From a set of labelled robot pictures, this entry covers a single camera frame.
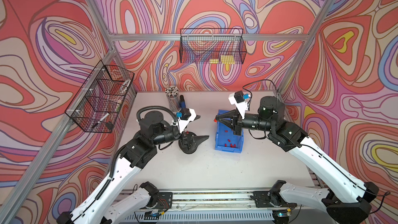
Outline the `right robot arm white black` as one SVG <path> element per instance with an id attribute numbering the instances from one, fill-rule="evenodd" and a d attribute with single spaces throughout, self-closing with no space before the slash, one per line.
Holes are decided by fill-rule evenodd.
<path id="1" fill-rule="evenodd" d="M 236 109 L 219 114 L 215 120 L 235 135 L 244 129 L 262 131 L 265 139 L 280 147 L 311 169 L 327 185 L 323 189 L 296 186 L 278 180 L 268 192 L 270 205 L 287 203 L 308 206 L 327 213 L 339 224 L 360 224 L 372 212 L 372 201 L 379 188 L 373 182 L 363 182 L 330 158 L 297 124 L 285 120 L 285 104 L 275 96 L 260 100 L 257 114 L 248 113 L 250 97 L 232 93 L 229 97 Z"/>

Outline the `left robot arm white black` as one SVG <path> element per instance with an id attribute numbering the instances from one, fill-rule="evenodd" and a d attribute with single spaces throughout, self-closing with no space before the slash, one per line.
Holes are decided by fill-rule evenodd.
<path id="1" fill-rule="evenodd" d="M 185 131 L 189 123 L 200 119 L 200 115 L 191 108 L 173 113 L 163 106 L 147 106 L 137 111 L 136 118 L 140 129 L 117 150 L 107 176 L 83 203 L 72 211 L 60 214 L 58 224 L 119 224 L 141 208 L 155 207 L 159 190 L 148 181 L 125 199 L 118 203 L 115 200 L 127 183 L 155 157 L 159 145 L 188 142 L 181 150 L 192 154 L 199 144 L 209 138 Z"/>

